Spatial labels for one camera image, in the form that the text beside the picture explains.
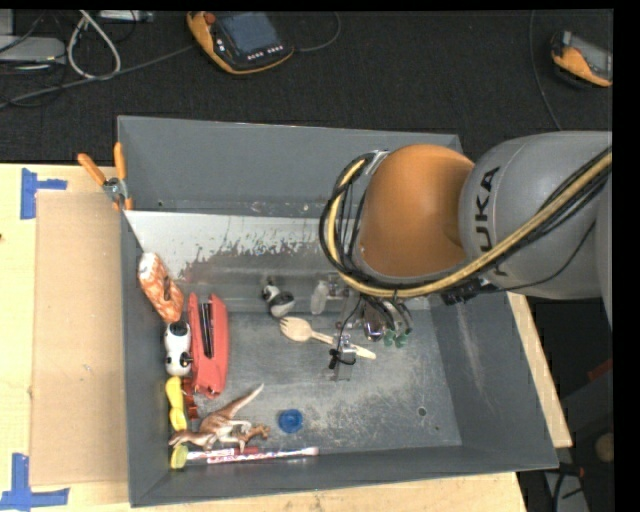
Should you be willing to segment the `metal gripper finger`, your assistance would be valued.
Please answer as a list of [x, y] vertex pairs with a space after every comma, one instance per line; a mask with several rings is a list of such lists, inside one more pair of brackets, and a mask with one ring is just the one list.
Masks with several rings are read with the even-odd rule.
[[330, 302], [343, 300], [345, 290], [346, 287], [342, 280], [333, 278], [320, 279], [311, 294], [311, 314], [315, 316], [320, 315], [325, 311]]
[[333, 381], [349, 381], [356, 363], [355, 346], [345, 336], [341, 336], [337, 346], [331, 350], [331, 371]]

